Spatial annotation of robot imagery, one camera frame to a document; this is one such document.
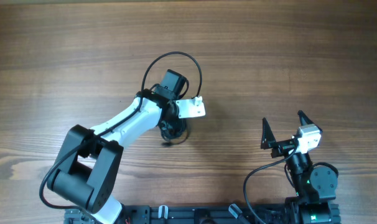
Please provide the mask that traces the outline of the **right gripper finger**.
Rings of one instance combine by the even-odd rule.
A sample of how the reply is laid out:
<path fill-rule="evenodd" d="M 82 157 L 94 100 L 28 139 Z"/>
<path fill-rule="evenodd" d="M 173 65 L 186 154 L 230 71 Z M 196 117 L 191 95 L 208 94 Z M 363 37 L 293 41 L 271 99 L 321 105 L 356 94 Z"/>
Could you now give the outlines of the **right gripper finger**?
<path fill-rule="evenodd" d="M 266 118 L 262 119 L 263 132 L 261 137 L 261 149 L 270 149 L 276 145 L 276 139 Z"/>
<path fill-rule="evenodd" d="M 317 126 L 302 110 L 297 112 L 300 121 L 298 132 L 322 132 L 322 129 Z"/>

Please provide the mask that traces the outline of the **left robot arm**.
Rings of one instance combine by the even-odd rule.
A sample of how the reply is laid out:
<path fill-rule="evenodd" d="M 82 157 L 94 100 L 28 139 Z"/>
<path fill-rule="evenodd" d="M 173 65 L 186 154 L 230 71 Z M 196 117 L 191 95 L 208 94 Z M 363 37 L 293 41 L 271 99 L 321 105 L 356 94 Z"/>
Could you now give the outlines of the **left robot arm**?
<path fill-rule="evenodd" d="M 139 91 L 115 117 L 92 128 L 72 127 L 40 188 L 72 202 L 71 210 L 95 223 L 128 222 L 124 205 L 112 196 L 123 151 L 155 127 L 166 144 L 181 137 L 190 114 L 188 88 L 183 75 L 167 70 L 160 83 Z"/>

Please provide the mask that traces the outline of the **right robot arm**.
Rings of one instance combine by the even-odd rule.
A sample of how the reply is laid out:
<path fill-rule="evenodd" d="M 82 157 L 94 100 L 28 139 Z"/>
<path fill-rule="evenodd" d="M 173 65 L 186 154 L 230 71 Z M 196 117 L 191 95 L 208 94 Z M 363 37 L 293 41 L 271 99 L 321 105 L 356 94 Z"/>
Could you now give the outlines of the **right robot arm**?
<path fill-rule="evenodd" d="M 340 223 L 336 199 L 338 170 L 326 162 L 312 162 L 309 152 L 319 147 L 322 129 L 298 111 L 300 126 L 290 139 L 277 141 L 266 118 L 263 118 L 261 148 L 271 149 L 271 157 L 283 157 L 296 196 L 284 203 L 286 223 Z"/>

